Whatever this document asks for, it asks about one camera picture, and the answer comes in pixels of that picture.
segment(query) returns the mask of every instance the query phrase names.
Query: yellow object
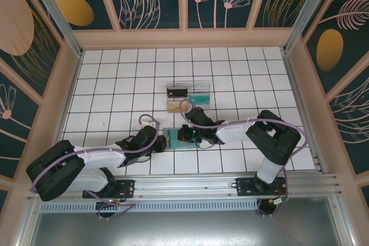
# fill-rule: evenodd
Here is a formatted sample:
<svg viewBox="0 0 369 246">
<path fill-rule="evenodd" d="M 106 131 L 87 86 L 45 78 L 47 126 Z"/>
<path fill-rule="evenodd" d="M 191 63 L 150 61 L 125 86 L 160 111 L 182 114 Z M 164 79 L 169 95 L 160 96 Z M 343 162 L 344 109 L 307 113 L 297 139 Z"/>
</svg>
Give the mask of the yellow object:
<svg viewBox="0 0 369 246">
<path fill-rule="evenodd" d="M 333 69 L 341 58 L 344 40 L 339 31 L 328 29 L 321 35 L 317 47 L 318 66 L 329 71 Z"/>
<path fill-rule="evenodd" d="M 0 49 L 10 55 L 25 54 L 33 42 L 35 25 L 26 0 L 0 0 Z"/>
<path fill-rule="evenodd" d="M 86 0 L 57 0 L 57 3 L 69 23 L 86 26 L 93 22 L 93 10 Z"/>
</svg>

